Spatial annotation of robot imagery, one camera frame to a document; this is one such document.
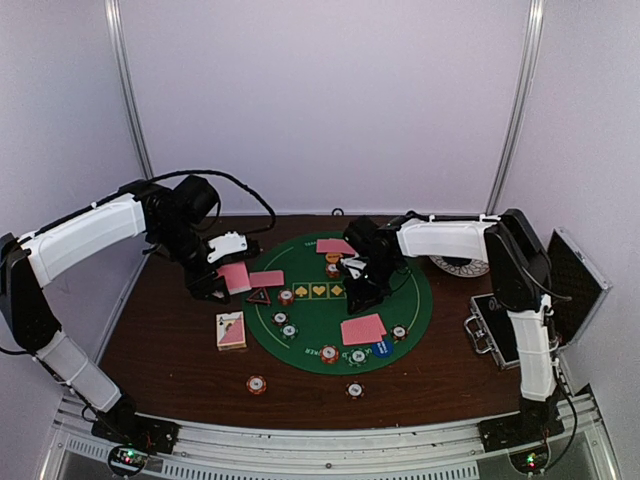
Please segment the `green chip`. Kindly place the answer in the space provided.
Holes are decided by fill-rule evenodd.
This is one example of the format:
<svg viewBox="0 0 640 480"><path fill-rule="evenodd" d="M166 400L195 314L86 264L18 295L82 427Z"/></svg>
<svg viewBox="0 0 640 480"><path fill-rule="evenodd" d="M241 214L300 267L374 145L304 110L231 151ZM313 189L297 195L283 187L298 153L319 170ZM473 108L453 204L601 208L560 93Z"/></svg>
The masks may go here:
<svg viewBox="0 0 640 480"><path fill-rule="evenodd" d="M295 339L298 334L299 328L295 324L287 324L280 329L280 335L286 341Z"/></svg>
<svg viewBox="0 0 640 480"><path fill-rule="evenodd" d="M368 355L363 349L353 349L348 353L347 361L351 366L363 366L368 361Z"/></svg>

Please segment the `brown poker chip stack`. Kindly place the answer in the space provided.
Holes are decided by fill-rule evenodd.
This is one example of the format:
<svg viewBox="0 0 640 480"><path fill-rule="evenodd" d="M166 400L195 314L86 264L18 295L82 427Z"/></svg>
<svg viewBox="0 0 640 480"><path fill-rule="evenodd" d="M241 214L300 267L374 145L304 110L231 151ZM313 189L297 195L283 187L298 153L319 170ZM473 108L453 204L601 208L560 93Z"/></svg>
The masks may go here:
<svg viewBox="0 0 640 480"><path fill-rule="evenodd" d="M357 381L350 382L345 387L345 394L351 400L360 399L365 394L364 385Z"/></svg>

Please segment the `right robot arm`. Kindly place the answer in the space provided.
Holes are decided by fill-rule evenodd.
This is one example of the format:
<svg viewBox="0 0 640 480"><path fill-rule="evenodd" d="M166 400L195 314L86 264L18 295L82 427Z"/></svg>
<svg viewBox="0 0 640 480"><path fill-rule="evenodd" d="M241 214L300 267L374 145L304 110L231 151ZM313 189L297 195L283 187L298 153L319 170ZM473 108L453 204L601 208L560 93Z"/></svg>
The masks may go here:
<svg viewBox="0 0 640 480"><path fill-rule="evenodd" d="M347 310L364 312L391 296L390 279L410 258L441 257L487 264L493 294L514 329L521 368L521 412L512 430L519 440L535 440L551 424L559 396L552 351L554 301L552 264L524 213L442 216L415 211L383 225L368 216L352 220L343 233L354 249L338 264Z"/></svg>

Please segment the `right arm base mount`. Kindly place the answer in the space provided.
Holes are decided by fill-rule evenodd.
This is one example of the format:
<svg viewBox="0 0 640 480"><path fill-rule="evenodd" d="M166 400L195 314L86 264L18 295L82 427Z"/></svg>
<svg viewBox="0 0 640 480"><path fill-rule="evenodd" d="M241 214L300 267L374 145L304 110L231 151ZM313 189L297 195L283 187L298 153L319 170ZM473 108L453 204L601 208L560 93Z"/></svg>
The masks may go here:
<svg viewBox="0 0 640 480"><path fill-rule="evenodd" d="M542 426L525 426L522 414L483 420L477 427L486 453L541 443L565 432L563 422L558 419Z"/></svg>

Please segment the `red chips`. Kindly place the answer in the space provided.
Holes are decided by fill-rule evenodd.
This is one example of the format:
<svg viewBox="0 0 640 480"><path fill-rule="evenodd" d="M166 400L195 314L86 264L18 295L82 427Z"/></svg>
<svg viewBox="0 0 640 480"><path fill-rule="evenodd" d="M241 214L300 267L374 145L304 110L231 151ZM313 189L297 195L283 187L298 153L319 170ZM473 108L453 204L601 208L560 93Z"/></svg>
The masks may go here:
<svg viewBox="0 0 640 480"><path fill-rule="evenodd" d="M336 364L340 359L340 351L334 345L325 345L320 350L320 358L324 364L327 364L327 365Z"/></svg>
<svg viewBox="0 0 640 480"><path fill-rule="evenodd" d="M341 276L341 272L335 263L328 263L325 268L325 273L331 279L337 279Z"/></svg>
<svg viewBox="0 0 640 480"><path fill-rule="evenodd" d="M295 301L295 294L290 289L282 289L279 291L278 301L282 306L289 306Z"/></svg>

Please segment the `red card deck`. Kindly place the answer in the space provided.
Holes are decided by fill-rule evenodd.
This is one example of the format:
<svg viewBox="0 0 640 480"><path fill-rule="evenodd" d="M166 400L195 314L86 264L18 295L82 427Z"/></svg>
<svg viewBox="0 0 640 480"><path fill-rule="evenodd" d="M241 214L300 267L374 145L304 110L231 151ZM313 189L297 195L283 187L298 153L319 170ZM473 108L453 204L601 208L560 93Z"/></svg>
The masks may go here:
<svg viewBox="0 0 640 480"><path fill-rule="evenodd" d="M223 265L217 269L217 273L224 279L230 295L244 293L251 289L249 272L244 262Z"/></svg>

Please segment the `orange poker chip stack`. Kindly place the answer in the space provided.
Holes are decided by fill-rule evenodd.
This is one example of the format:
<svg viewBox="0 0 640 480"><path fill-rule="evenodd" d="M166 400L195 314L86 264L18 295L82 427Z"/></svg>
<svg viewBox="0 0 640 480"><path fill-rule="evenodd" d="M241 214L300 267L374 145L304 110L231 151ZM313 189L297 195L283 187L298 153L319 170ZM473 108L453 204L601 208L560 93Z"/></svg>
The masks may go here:
<svg viewBox="0 0 640 480"><path fill-rule="evenodd" d="M264 377L253 375L247 379L246 388L251 394L261 395L267 389L267 382Z"/></svg>

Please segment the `aluminium frame post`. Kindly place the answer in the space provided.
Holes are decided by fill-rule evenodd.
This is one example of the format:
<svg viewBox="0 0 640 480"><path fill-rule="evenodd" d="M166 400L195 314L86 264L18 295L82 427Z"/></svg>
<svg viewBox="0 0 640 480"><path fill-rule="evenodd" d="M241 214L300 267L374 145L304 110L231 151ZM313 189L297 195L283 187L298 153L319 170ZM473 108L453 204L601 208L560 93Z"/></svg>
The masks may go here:
<svg viewBox="0 0 640 480"><path fill-rule="evenodd" d="M528 19L523 41L521 62L516 82L509 121L498 167L485 207L488 215L496 214L498 204L506 186L508 174L517 149L517 143L524 121L527 100L534 81L544 28L545 1L529 2Z"/></svg>
<svg viewBox="0 0 640 480"><path fill-rule="evenodd" d="M105 0L104 9L107 21L107 30L116 61L121 94L124 100L125 117L132 139L135 157L141 170L142 178L147 183L153 183L155 175L149 157L141 117L135 97L122 22L121 2L117 0Z"/></svg>

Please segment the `round green poker mat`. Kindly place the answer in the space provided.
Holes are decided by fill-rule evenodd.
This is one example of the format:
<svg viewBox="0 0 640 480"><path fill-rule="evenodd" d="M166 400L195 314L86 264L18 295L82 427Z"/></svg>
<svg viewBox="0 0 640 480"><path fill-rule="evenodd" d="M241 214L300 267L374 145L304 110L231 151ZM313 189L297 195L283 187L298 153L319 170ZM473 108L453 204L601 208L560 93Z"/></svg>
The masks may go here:
<svg viewBox="0 0 640 480"><path fill-rule="evenodd" d="M433 295L418 262L411 260L408 268L392 276L393 294L383 303L366 311L378 314L388 335L385 339L394 345L390 358L380 359L371 351L371 345L344 346L340 324L353 318L347 313L346 291L341 279L331 279L325 273L327 261L316 252L318 239L339 238L338 231L312 233L288 240L262 254L252 270L254 272L283 270L284 288L292 290L295 301L282 306L278 301L279 287L268 290L272 304L245 303L243 313L247 330L272 356L300 370L323 375L356 375L386 367L408 354L421 340L429 326L433 312ZM271 321L273 313L283 311L289 323L299 328L298 336L290 341L280 335L282 327ZM403 325L409 329L406 340L395 342L391 329ZM321 361L320 350L334 345L340 351L336 364ZM353 349L363 349L368 361L363 366L351 366L347 361Z"/></svg>

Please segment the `left aluminium frame post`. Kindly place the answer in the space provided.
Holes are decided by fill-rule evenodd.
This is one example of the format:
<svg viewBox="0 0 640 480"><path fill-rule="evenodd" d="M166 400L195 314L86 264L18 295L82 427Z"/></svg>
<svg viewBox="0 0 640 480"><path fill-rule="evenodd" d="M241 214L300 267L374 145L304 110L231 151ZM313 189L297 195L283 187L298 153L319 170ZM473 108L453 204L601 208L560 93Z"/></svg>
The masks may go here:
<svg viewBox="0 0 640 480"><path fill-rule="evenodd" d="M125 117L132 139L135 157L141 170L142 178L147 183L153 183L155 175L149 157L141 117L135 97L122 22L121 2L117 0L105 0L104 9L107 21L107 30L116 61L121 94L124 100Z"/></svg>

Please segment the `blue small blind button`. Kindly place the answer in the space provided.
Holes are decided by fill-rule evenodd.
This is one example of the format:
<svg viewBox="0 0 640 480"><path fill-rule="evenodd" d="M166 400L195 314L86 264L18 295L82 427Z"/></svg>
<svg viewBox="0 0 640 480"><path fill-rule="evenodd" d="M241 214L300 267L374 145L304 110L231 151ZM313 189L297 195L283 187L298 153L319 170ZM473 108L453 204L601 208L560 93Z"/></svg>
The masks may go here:
<svg viewBox="0 0 640 480"><path fill-rule="evenodd" d="M383 339L380 342L371 345L372 354L380 359L390 358L394 353L394 345L388 339Z"/></svg>

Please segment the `orange big blind button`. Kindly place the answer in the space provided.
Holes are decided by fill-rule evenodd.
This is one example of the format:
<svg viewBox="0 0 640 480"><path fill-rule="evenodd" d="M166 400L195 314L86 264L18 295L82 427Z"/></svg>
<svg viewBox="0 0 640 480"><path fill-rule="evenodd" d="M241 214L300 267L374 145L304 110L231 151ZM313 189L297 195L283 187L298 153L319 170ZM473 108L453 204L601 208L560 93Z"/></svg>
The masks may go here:
<svg viewBox="0 0 640 480"><path fill-rule="evenodd" d="M328 263L336 264L342 258L342 254L339 252L329 252L325 255L325 259Z"/></svg>

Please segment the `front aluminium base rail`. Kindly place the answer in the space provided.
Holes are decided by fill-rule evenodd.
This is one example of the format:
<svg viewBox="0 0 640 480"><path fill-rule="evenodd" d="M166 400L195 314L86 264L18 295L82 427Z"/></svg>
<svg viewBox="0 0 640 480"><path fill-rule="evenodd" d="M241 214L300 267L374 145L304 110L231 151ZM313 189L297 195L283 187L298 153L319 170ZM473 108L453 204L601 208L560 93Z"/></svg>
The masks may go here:
<svg viewBox="0 0 640 480"><path fill-rule="evenodd" d="M618 479L618 462L594 398L558 405L564 432L545 479ZM141 479L524 479L522 447L488 451L476 419L363 430L273 430L184 421L174 450L149 458Z"/></svg>

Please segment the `black red triangular dealer button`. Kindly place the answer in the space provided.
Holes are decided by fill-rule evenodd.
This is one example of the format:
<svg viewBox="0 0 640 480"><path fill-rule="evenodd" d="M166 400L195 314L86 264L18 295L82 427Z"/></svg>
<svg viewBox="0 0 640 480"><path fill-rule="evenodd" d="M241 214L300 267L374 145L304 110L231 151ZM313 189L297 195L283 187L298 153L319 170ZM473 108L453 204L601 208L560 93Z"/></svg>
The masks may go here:
<svg viewBox="0 0 640 480"><path fill-rule="evenodd" d="M246 298L246 302L253 305L267 305L272 304L271 297L266 287L258 287L254 289Z"/></svg>

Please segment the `right aluminium frame post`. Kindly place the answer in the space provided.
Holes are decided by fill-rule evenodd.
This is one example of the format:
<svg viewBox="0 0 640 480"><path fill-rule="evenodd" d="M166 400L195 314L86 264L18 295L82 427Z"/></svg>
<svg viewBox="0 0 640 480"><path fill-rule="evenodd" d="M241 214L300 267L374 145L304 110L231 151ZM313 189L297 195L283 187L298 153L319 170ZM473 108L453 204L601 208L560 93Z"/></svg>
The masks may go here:
<svg viewBox="0 0 640 480"><path fill-rule="evenodd" d="M527 100L534 81L544 28L545 1L529 2L528 19L523 41L521 62L516 82L509 121L498 167L485 207L488 215L496 214L498 204L506 186L508 174L517 149L517 143L524 121Z"/></svg>

